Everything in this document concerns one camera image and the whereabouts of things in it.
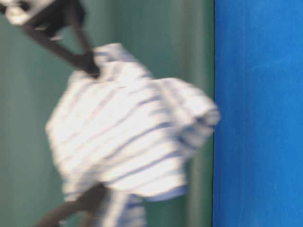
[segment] white and blue striped fabric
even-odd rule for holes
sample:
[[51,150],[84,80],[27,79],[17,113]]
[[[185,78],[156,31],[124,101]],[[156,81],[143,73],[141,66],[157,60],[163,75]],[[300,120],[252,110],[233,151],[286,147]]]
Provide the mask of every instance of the white and blue striped fabric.
[[183,164],[219,113],[195,86],[154,79],[120,44],[94,51],[101,76],[75,71],[46,124],[53,161],[68,201],[96,182],[109,188],[96,227],[144,227],[142,198],[186,193]]

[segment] blue wall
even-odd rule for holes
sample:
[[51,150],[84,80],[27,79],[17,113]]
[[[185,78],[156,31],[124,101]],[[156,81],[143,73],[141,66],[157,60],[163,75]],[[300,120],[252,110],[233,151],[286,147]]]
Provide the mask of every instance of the blue wall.
[[214,227],[303,226],[303,2],[215,1]]

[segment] striped cloth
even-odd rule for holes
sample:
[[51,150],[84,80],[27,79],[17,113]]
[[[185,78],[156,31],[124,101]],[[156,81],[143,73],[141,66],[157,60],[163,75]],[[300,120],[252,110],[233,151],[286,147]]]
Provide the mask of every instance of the striped cloth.
[[142,198],[186,193],[184,162],[213,133],[216,105],[180,79],[154,79],[120,44],[95,49],[101,76],[71,75],[48,123],[66,200],[96,182],[110,193],[96,227],[146,226]]

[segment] striped shirt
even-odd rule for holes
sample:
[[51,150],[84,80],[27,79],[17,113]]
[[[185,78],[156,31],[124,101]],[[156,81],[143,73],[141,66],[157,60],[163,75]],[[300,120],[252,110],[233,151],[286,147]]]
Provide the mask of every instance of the striped shirt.
[[186,193],[184,163],[213,133],[217,106],[177,78],[154,79],[120,44],[95,50],[101,76],[75,71],[48,123],[66,200],[110,189],[96,227],[146,226],[142,198]]

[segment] blue stripe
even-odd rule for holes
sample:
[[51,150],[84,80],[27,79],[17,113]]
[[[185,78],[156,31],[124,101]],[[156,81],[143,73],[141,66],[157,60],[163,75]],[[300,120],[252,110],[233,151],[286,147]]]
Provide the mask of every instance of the blue stripe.
[[114,69],[112,71],[112,76],[106,80],[106,82],[113,81],[117,77],[119,77],[119,72],[121,72],[122,68],[125,66],[124,62],[118,61],[116,65],[114,66]]
[[100,174],[100,173],[102,173],[102,172],[108,170],[109,168],[118,166],[119,164],[125,162],[126,160],[130,160],[130,159],[132,159],[132,158],[136,158],[136,157],[138,157],[139,155],[141,155],[141,154],[143,154],[143,153],[145,153],[145,152],[148,152],[149,149],[152,148],[153,146],[159,145],[159,144],[161,144],[162,142],[167,141],[167,139],[165,139],[165,138],[162,138],[162,140],[163,140],[163,141],[161,141],[161,140],[156,141],[154,144],[152,144],[152,145],[151,145],[150,147],[148,147],[146,150],[143,150],[143,152],[137,153],[137,154],[131,156],[131,157],[128,158],[128,159],[124,159],[124,160],[121,161],[121,162],[114,163],[114,164],[107,165],[107,166],[102,166],[101,169],[94,170],[94,171],[91,170],[89,173],[87,172],[87,173],[85,173],[85,174],[82,174],[83,176],[81,177],[81,179],[84,179],[84,181],[81,181],[81,185],[87,185],[87,184],[91,183],[91,181],[87,181],[86,179],[91,179],[91,178],[93,178],[94,176],[96,176],[96,175],[98,175],[98,174]]
[[197,150],[198,148],[190,144],[184,137],[179,135],[177,140],[185,147],[190,148],[191,150]]
[[115,61],[114,57],[112,57],[110,55],[110,53],[108,53],[108,52],[96,52],[96,53],[94,53],[94,55],[95,56],[105,56],[105,57],[107,57],[108,62]]
[[[84,143],[87,143],[88,141],[90,141],[90,140],[92,140],[92,139],[94,139],[94,138],[97,138],[97,137],[99,137],[99,136],[101,136],[101,135],[104,135],[105,133],[108,133],[108,131],[110,131],[111,129],[117,127],[117,126],[118,126],[119,124],[121,124],[123,121],[126,121],[126,120],[132,115],[132,113],[134,113],[140,106],[142,106],[142,105],[144,105],[144,104],[146,104],[146,103],[158,101],[159,99],[160,99],[159,96],[154,96],[154,97],[152,97],[152,98],[150,98],[150,99],[143,100],[143,101],[139,102],[139,103],[137,104],[137,106],[135,106],[133,109],[131,109],[131,110],[126,114],[125,117],[123,117],[122,119],[120,119],[119,121],[117,121],[116,123],[114,123],[114,125],[110,126],[109,128],[104,129],[104,130],[103,130],[102,132],[100,132],[99,134],[97,134],[97,135],[95,135],[95,136],[89,138],[89,139],[88,139],[86,142],[84,142]],[[78,134],[79,134],[79,133],[73,134],[73,135],[70,136],[67,140],[65,140],[64,142],[62,142],[62,143],[60,143],[60,144],[69,142],[71,139],[73,139],[73,138],[75,138],[76,136],[78,136]],[[76,151],[77,151],[79,148],[81,148],[82,146],[83,146],[83,144],[81,144],[79,147],[77,147],[77,148],[76,148]],[[88,155],[86,158],[83,159],[83,162],[85,162],[85,160],[86,160],[89,156],[93,155],[94,152],[97,152],[98,149],[99,149],[101,146],[102,146],[102,145],[99,145],[99,146],[97,146],[96,148],[94,148],[94,150],[92,151],[92,153],[89,153],[89,155]],[[62,159],[62,160],[60,161],[59,165],[60,165],[63,161],[71,160],[72,158],[73,158],[73,156],[71,155],[71,156],[69,156],[69,157],[66,157],[66,158]]]
[[153,110],[149,113],[149,116],[154,116],[156,114],[162,114],[162,113],[167,113],[169,114],[171,112],[171,110],[169,110],[168,108],[161,108],[161,109],[158,109],[158,110]]
[[127,158],[125,158],[125,159],[123,159],[123,160],[121,160],[119,162],[116,162],[116,163],[113,163],[113,164],[110,164],[110,165],[106,165],[102,169],[108,170],[108,169],[116,167],[116,166],[118,166],[118,165],[120,165],[120,164],[122,164],[124,162],[130,161],[130,160],[132,160],[134,158],[138,158],[140,155],[143,155],[143,154],[149,152],[150,149],[152,149],[153,147],[158,146],[158,145],[160,145],[160,144],[162,144],[164,142],[168,142],[171,139],[172,139],[171,136],[166,136],[165,138],[160,138],[159,140],[156,140],[154,143],[152,143],[149,147],[147,147],[145,149],[142,149],[138,153],[135,153],[135,154],[133,154],[131,156],[128,156]]
[[186,193],[187,193],[187,187],[183,185],[183,186],[176,187],[176,188],[172,189],[171,191],[164,192],[157,196],[146,197],[146,200],[151,201],[151,202],[169,200],[174,197],[184,195]]
[[124,174],[124,175],[122,175],[122,176],[119,176],[119,177],[117,177],[117,178],[114,179],[114,180],[104,182],[104,184],[105,184],[105,185],[113,184],[113,183],[115,183],[115,182],[117,182],[117,181],[119,181],[119,180],[121,180],[121,179],[123,179],[123,178],[125,178],[125,177],[129,177],[130,175],[134,175],[134,174],[137,174],[138,172],[144,171],[144,170],[146,170],[146,169],[148,169],[148,168],[150,168],[150,167],[152,167],[152,166],[154,166],[154,165],[156,165],[156,164],[158,164],[158,163],[160,163],[160,162],[162,162],[162,161],[164,161],[164,160],[166,160],[166,159],[169,159],[169,158],[172,158],[172,157],[180,157],[180,156],[181,156],[181,155],[180,155],[180,152],[179,152],[179,151],[173,151],[173,152],[171,152],[171,153],[165,155],[165,156],[162,157],[162,158],[159,158],[159,159],[157,159],[157,160],[155,160],[155,161],[152,161],[151,163],[149,163],[149,164],[147,164],[147,165],[145,165],[145,166],[142,166],[142,167],[137,168],[137,169],[135,169],[135,170],[133,170],[133,171],[130,171],[130,172],[128,172],[128,173],[126,173],[126,174]]
[[189,117],[191,117],[191,111],[183,106],[185,100],[179,95],[179,91],[174,87],[173,82],[164,80],[163,83],[170,89],[171,96],[175,97],[178,100],[178,104],[180,105],[180,107],[186,111]]
[[76,92],[76,94],[73,96],[73,100],[70,103],[70,108],[77,103],[77,101],[80,99],[83,92],[86,91],[89,88],[89,86],[92,84],[93,84],[93,82],[86,83]]
[[131,189],[129,189],[128,191],[129,191],[129,192],[132,192],[132,191],[134,191],[134,190],[137,189],[137,188],[140,188],[140,187],[143,187],[143,186],[145,186],[145,185],[148,185],[148,184],[150,184],[150,183],[152,183],[152,182],[155,182],[155,181],[157,181],[157,180],[159,180],[159,179],[161,179],[161,178],[168,177],[168,176],[170,176],[170,175],[181,175],[181,174],[183,174],[183,173],[185,173],[184,167],[182,167],[182,168],[179,167],[179,168],[177,168],[177,169],[169,170],[168,172],[163,173],[162,175],[159,175],[159,176],[157,176],[157,177],[155,177],[155,178],[149,180],[148,182],[144,182],[144,183],[142,183],[142,184],[136,185],[134,188],[131,188]]
[[[99,104],[98,104],[99,107],[96,108],[96,109],[90,114],[88,120],[85,121],[84,125],[87,124],[89,121],[91,121],[93,115],[95,115],[96,113],[98,113],[99,111],[101,111],[102,108],[104,108],[104,106],[106,105],[106,103],[108,103],[111,99],[114,98],[114,94],[115,94],[116,92],[118,92],[118,90],[119,90],[119,89],[116,89],[116,90],[111,91],[104,99],[102,99],[102,100],[99,102]],[[79,134],[80,134],[79,132],[76,132],[76,133],[72,134],[69,138],[67,138],[66,140],[62,141],[61,143],[53,145],[53,148],[55,148],[55,147],[57,147],[57,146],[59,146],[59,145],[62,145],[62,144],[64,144],[64,143],[70,142],[73,138],[77,137]]]
[[140,92],[140,91],[144,91],[145,89],[147,89],[147,88],[155,88],[155,85],[154,84],[151,84],[151,83],[149,83],[149,84],[144,84],[142,87],[140,87],[139,89],[137,89],[137,90],[134,90],[134,91],[130,91],[128,94],[129,95],[133,95],[133,94],[135,94],[135,93],[137,93],[137,92]]
[[125,148],[127,145],[129,145],[130,143],[136,141],[137,139],[139,139],[140,137],[152,132],[152,131],[155,131],[155,130],[158,130],[158,129],[163,129],[163,128],[169,128],[171,127],[172,124],[171,122],[163,122],[153,128],[150,128],[136,136],[133,136],[132,138],[130,138],[126,143],[124,143],[123,145],[121,145],[119,148],[117,148],[111,155],[108,155],[107,157],[105,157],[105,159],[110,159],[112,158],[113,156],[115,156],[117,153],[119,153],[123,148]]

